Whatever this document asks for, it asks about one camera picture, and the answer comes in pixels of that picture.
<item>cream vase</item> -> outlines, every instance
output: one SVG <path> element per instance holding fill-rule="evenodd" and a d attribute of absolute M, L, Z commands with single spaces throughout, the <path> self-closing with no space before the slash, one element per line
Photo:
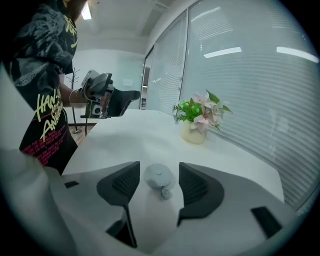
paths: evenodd
<path fill-rule="evenodd" d="M 184 121 L 181 124 L 180 137 L 192 144 L 201 144 L 205 141 L 206 133 L 200 133 L 198 129 L 191 129 L 191 122 Z"/>

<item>green leaf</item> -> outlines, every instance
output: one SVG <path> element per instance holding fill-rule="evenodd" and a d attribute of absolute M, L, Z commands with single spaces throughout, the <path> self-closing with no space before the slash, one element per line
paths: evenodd
<path fill-rule="evenodd" d="M 209 93 L 209 98 L 211 101 L 213 101 L 214 103 L 218 103 L 220 101 L 220 99 L 214 95 L 213 93 L 211 93 L 210 91 L 206 90 Z"/>
<path fill-rule="evenodd" d="M 228 112 L 231 112 L 232 113 L 232 111 L 226 106 L 226 105 L 223 105 L 222 106 L 222 108 L 223 108 L 223 110 L 225 110 L 225 111 L 228 111 Z"/>

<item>pink flower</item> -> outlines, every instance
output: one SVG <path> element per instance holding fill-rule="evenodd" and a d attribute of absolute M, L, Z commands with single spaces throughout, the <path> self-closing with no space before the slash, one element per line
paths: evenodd
<path fill-rule="evenodd" d="M 209 123 L 209 120 L 201 114 L 193 119 L 193 123 L 190 128 L 192 130 L 198 129 L 200 133 L 204 134 L 209 128 Z"/>
<path fill-rule="evenodd" d="M 203 114 L 207 112 L 206 108 L 212 109 L 216 105 L 216 103 L 210 100 L 208 92 L 204 95 L 200 95 L 199 93 L 194 93 L 192 99 L 195 103 L 201 104 L 201 109 Z"/>
<path fill-rule="evenodd" d="M 211 112 L 208 114 L 210 116 L 209 118 L 212 119 L 215 125 L 218 125 L 222 122 L 224 110 L 221 105 L 221 101 L 219 101 L 215 106 L 213 106 Z"/>

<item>black graphic t-shirt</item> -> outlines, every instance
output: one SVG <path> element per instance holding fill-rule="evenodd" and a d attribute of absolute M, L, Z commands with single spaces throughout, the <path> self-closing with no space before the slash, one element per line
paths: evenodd
<path fill-rule="evenodd" d="M 15 35 L 4 62 L 17 90 L 34 110 L 20 150 L 62 174 L 77 149 L 63 109 L 59 74 L 71 64 L 77 29 L 63 0 L 46 0 Z"/>

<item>ceiling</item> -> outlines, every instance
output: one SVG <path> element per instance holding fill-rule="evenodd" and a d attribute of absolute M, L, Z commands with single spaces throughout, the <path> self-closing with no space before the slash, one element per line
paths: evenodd
<path fill-rule="evenodd" d="M 149 35 L 175 0 L 93 0 L 92 19 L 77 20 L 78 49 L 144 54 Z"/>

